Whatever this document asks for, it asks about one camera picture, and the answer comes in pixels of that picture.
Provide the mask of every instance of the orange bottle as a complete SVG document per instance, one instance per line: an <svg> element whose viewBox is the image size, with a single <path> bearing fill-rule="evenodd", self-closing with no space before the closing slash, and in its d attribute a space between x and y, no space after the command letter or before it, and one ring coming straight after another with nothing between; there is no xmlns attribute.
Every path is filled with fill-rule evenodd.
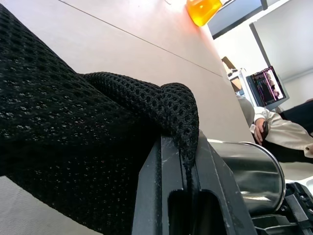
<svg viewBox="0 0 313 235"><path fill-rule="evenodd" d="M204 26L227 0L187 0L187 11L197 26Z"/></svg>

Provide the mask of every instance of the desk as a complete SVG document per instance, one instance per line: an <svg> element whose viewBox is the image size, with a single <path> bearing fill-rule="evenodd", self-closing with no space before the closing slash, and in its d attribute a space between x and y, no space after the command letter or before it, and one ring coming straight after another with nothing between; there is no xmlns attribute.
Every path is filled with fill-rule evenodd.
<svg viewBox="0 0 313 235"><path fill-rule="evenodd" d="M183 83L195 95L209 139L253 141L208 27L195 26L183 2L0 0L77 72ZM6 178L0 188L1 234L96 234Z"/></svg>

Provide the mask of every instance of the stainless steel cup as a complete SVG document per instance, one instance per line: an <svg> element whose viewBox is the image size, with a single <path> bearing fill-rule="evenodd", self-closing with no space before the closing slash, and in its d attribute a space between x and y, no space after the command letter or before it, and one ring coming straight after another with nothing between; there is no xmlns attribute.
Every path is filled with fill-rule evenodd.
<svg viewBox="0 0 313 235"><path fill-rule="evenodd" d="M279 209L286 184L280 164L270 152L254 143L208 141L234 173L251 215Z"/></svg>

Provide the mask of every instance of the black knit cloth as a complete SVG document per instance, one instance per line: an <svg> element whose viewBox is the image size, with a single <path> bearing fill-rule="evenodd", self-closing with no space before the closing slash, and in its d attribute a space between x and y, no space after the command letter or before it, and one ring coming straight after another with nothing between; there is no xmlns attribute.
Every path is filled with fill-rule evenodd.
<svg viewBox="0 0 313 235"><path fill-rule="evenodd" d="M198 120L184 85L77 74L0 4L0 175L50 207L105 235L129 235L138 173L156 138L171 135L189 171Z"/></svg>

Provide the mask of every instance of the computer monitor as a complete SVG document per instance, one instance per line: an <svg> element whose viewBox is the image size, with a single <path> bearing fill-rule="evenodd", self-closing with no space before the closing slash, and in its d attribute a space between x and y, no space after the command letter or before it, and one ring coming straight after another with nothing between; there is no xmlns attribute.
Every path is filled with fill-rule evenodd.
<svg viewBox="0 0 313 235"><path fill-rule="evenodd" d="M269 110L289 99L289 95L273 66L247 77L248 84L257 106Z"/></svg>

